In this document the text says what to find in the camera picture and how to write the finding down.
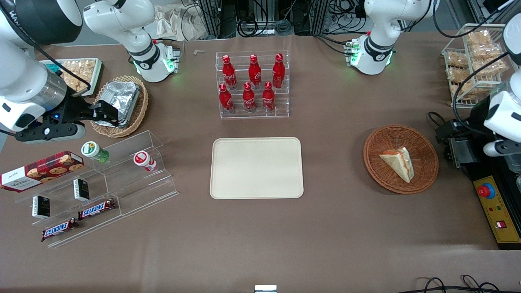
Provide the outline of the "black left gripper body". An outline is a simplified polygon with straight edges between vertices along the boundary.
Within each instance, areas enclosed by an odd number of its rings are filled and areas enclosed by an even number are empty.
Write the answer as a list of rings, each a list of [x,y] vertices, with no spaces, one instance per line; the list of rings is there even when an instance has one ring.
[[[495,138],[493,132],[484,126],[484,121],[488,116],[489,106],[490,97],[487,97],[472,108],[469,117],[463,119],[463,122],[480,132],[471,131],[469,128],[463,127],[464,131],[462,137],[470,138],[483,136],[486,140],[493,140]]]

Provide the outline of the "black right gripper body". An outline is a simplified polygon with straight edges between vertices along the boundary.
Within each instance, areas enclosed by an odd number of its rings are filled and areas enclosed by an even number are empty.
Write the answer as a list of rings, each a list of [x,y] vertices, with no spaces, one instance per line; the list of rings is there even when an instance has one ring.
[[[44,113],[43,124],[67,124],[83,120],[93,120],[94,110],[92,104],[86,102],[81,96],[67,96],[56,108]]]

